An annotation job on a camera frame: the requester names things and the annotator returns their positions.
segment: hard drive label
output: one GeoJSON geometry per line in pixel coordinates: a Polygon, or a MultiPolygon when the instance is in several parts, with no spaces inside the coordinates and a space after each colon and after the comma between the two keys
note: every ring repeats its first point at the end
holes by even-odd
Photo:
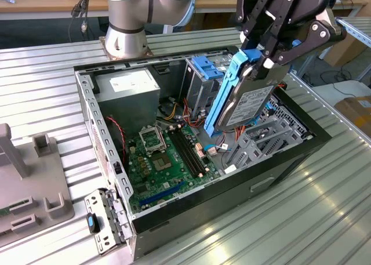
{"type": "Polygon", "coordinates": [[[253,118],[272,88],[273,86],[268,86],[244,93],[233,111],[227,126],[253,118]]]}

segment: workbench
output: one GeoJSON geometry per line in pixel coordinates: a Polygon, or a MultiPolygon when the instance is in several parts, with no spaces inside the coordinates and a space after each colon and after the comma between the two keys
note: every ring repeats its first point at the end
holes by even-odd
{"type": "MultiPolygon", "coordinates": [[[[0,20],[58,19],[71,17],[71,10],[79,0],[16,0],[15,4],[0,1],[0,20]]],[[[236,12],[237,0],[196,0],[195,13],[236,12]]],[[[334,9],[351,9],[351,16],[366,5],[363,0],[337,0],[334,9]]],[[[90,0],[89,17],[108,16],[107,0],[90,0]]],[[[164,26],[163,33],[173,32],[164,26]]]]}
{"type": "MultiPolygon", "coordinates": [[[[154,54],[239,45],[232,28],[153,35],[154,54]]],[[[57,139],[75,216],[0,248],[0,264],[128,264],[126,247],[100,257],[84,196],[104,187],[82,117],[74,65],[107,61],[99,41],[0,50],[0,123],[15,145],[57,139]]],[[[333,137],[287,179],[136,264],[368,264],[371,140],[294,74],[288,95],[333,137]]]]}
{"type": "MultiPolygon", "coordinates": [[[[337,22],[343,25],[354,38],[371,48],[371,17],[344,17],[337,19],[337,22]]],[[[371,71],[371,64],[355,80],[361,81],[369,71],[371,71]]]]}

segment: wooden table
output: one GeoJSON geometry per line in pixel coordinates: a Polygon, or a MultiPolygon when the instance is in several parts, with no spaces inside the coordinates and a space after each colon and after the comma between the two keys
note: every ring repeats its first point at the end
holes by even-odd
{"type": "MultiPolygon", "coordinates": [[[[71,9],[79,0],[16,0],[15,4],[0,1],[0,20],[58,19],[71,17],[71,9]]],[[[237,0],[196,0],[195,13],[232,13],[237,0]]],[[[345,0],[334,9],[352,9],[352,15],[361,9],[363,0],[345,0]]],[[[89,16],[108,16],[107,0],[90,0],[89,16]]],[[[165,26],[164,33],[172,32],[165,26]]]]}

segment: green circuit board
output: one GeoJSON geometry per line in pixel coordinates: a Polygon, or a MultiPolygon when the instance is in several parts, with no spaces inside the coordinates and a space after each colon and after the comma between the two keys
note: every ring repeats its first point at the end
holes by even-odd
{"type": "MultiPolygon", "coordinates": [[[[181,134],[189,140],[192,139],[190,141],[192,144],[198,142],[192,130],[187,126],[181,129],[181,134]]],[[[203,167],[207,168],[207,173],[204,173],[202,177],[192,175],[190,169],[182,160],[181,154],[173,144],[169,133],[162,131],[162,136],[166,143],[166,151],[157,151],[150,156],[146,154],[140,136],[127,142],[129,147],[135,148],[135,152],[130,152],[128,169],[129,180],[134,189],[134,193],[129,200],[133,213],[161,204],[179,194],[220,177],[219,172],[208,156],[202,159],[198,157],[203,167]],[[152,198],[152,202],[144,204],[143,201],[149,198],[152,198]]],[[[151,145],[156,144],[156,141],[152,140],[154,137],[149,138],[151,139],[151,145]]],[[[192,147],[195,153],[197,152],[193,145],[188,144],[188,146],[192,147]]]]}

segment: yellow wire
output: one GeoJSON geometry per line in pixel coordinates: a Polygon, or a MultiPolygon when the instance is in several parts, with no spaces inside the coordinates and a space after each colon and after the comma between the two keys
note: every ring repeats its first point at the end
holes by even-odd
{"type": "Polygon", "coordinates": [[[170,119],[172,119],[174,117],[174,115],[175,115],[175,109],[176,109],[176,106],[177,105],[178,105],[177,103],[174,104],[172,113],[168,117],[165,117],[164,118],[165,120],[170,120],[170,119]]]}

